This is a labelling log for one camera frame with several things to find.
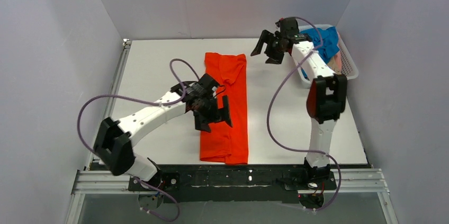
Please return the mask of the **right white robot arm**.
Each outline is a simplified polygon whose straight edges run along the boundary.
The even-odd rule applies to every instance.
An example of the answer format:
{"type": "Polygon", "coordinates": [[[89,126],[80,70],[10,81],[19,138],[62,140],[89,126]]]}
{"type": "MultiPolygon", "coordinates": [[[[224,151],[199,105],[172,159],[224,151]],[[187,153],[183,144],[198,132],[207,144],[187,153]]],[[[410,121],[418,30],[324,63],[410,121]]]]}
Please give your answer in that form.
{"type": "Polygon", "coordinates": [[[299,17],[279,19],[278,30],[263,30],[251,52],[251,56],[266,54],[267,64],[281,64],[288,53],[305,71],[311,85],[306,100],[307,113],[311,119],[311,137],[306,150],[304,168],[305,182],[319,182],[330,177],[329,155],[333,129],[345,111],[347,77],[334,72],[321,58],[308,34],[301,33],[299,17]]]}

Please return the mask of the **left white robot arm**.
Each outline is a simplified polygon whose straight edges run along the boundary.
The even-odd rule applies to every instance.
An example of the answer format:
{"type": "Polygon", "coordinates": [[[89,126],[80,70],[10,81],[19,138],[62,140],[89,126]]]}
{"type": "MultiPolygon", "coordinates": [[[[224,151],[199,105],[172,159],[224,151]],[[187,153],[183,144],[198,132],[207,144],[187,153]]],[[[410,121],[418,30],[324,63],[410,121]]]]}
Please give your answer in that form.
{"type": "Polygon", "coordinates": [[[113,120],[105,118],[98,129],[93,150],[114,176],[130,175],[149,182],[161,179],[162,172],[148,157],[134,152],[134,147],[146,135],[187,112],[194,116],[195,129],[211,132],[212,123],[225,122],[232,127],[227,95],[218,99],[221,85],[209,74],[197,81],[183,81],[170,88],[156,102],[145,108],[113,120]]]}

